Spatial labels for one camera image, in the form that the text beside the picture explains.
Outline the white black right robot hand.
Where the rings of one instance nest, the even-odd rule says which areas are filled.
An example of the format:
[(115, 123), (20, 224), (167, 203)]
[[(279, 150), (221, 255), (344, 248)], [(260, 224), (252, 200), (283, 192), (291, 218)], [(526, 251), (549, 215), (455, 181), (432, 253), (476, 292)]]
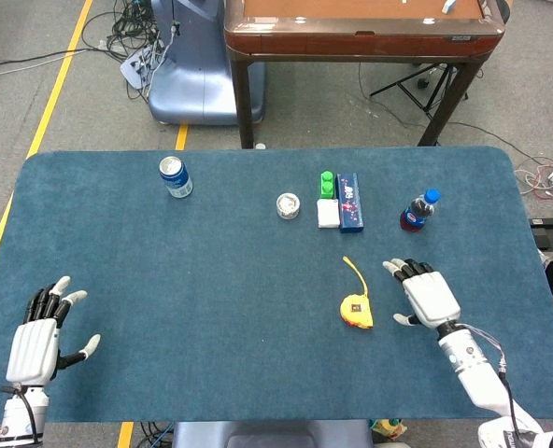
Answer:
[(395, 322), (407, 327), (422, 325), (437, 329), (459, 319), (459, 303), (443, 275), (430, 264), (413, 259), (391, 259), (385, 260), (382, 266), (402, 285), (414, 311), (412, 315), (394, 314)]

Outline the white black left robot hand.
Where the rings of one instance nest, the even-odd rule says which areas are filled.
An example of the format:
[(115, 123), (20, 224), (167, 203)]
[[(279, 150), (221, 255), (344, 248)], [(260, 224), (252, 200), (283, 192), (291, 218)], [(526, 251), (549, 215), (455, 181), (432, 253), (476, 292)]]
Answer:
[(71, 309), (87, 297), (85, 290), (67, 294), (71, 277), (62, 276), (55, 283), (39, 289), (27, 302), (23, 320), (17, 326), (7, 363), (6, 380), (15, 388), (43, 387), (57, 371), (91, 357), (101, 341), (94, 334), (77, 352), (63, 356), (60, 335)]

